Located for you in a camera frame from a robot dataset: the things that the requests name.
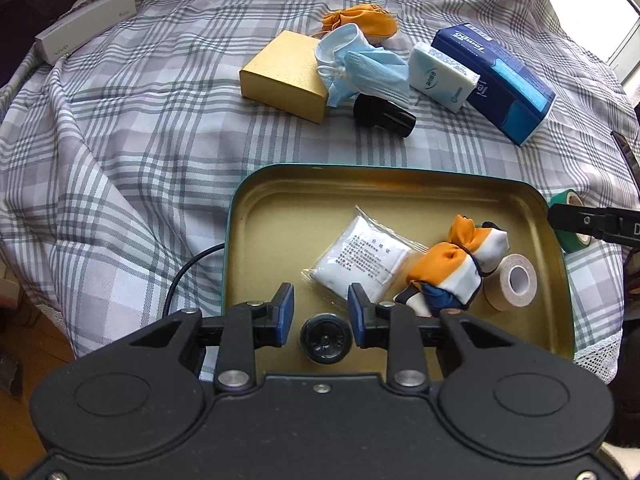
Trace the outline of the brown black cylinder bottle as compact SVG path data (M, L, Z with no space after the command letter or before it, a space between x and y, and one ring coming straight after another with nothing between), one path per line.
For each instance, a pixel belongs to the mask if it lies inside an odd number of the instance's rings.
M332 365L341 362L349 354L352 330L336 314L320 313L304 323L298 341L311 362Z

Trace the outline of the green tape roll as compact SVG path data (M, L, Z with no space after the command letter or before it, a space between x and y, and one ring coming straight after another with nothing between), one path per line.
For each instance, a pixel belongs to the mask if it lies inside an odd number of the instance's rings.
M583 233L573 212L575 207L584 206L582 198L572 189L556 194L549 200L548 222L556 239L567 254L574 254L587 248L592 236Z

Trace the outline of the colourful patterned fabric pouch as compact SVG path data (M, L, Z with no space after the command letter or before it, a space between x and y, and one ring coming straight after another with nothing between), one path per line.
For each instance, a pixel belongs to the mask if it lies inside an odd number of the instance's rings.
M464 311L509 250L508 232L458 214L446 240L428 248L411 267L394 301L422 318L437 318L446 309Z

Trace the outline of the beige tape roll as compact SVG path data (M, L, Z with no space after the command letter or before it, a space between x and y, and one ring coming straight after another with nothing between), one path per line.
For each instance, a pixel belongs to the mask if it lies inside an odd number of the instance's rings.
M495 310L506 312L529 307L537 295L537 273L526 257L505 256L493 274L484 279L484 294Z

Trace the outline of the blue face mask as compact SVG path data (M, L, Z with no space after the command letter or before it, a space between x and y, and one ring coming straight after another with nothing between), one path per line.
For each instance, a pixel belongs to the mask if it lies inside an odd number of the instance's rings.
M326 105L339 107L358 96L409 103L409 66L398 54L370 44L356 24L324 36L314 49L317 74L326 87Z

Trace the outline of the white sachet packet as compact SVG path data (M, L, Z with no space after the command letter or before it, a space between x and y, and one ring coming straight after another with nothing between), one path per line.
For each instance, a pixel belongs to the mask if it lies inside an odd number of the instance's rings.
M378 302L427 252L355 206L354 218L336 240L302 271L309 285L319 287L334 304L346 304L348 288L359 283L369 299Z

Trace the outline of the teal gold metal tin tray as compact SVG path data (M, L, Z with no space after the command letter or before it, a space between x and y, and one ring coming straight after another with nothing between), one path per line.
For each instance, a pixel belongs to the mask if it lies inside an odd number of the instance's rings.
M274 165L247 177L230 206L224 305L268 300L288 282L295 311L288 342L256 353L257 374L346 374L386 371L386 353L352 348L333 365L306 357L299 331L307 318L346 311L303 276L363 210L396 233L431 246L454 217L494 222L512 252L537 273L537 293L524 309L499 312L478 295L472 315L557 356L574 354L574 323L564 258L547 222L547 202L527 183L448 172L343 166Z

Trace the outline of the blue tissue pack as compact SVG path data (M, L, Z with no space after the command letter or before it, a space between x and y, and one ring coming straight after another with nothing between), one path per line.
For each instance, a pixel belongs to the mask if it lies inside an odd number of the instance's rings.
M468 102L514 144L524 144L548 116L555 92L480 27L443 28L432 46L480 76Z

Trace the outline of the white small tissue pack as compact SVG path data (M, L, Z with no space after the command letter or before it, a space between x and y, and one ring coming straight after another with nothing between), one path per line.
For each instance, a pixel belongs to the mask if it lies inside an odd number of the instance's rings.
M457 113L475 90L480 75L426 42L410 53L409 84L424 96Z

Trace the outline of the gold cardboard box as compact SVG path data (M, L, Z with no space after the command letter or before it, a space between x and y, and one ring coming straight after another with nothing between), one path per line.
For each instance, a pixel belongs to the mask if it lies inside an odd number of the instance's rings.
M320 124L328 92L317 72L319 40L284 30L240 70L244 98Z

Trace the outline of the white vivo phone box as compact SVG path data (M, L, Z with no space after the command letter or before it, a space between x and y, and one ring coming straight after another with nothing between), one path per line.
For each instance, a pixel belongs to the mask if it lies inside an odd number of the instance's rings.
M35 47L44 62L52 65L92 38L137 13L134 0L96 0L35 36Z

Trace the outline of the orange drawstring pouch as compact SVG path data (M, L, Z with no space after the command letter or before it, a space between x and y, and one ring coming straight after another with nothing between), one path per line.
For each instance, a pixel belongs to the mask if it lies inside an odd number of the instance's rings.
M390 11L373 3L361 3L347 9L327 13L321 20L321 27L312 36L322 38L341 26L355 24L370 44L382 44L398 32L396 18Z

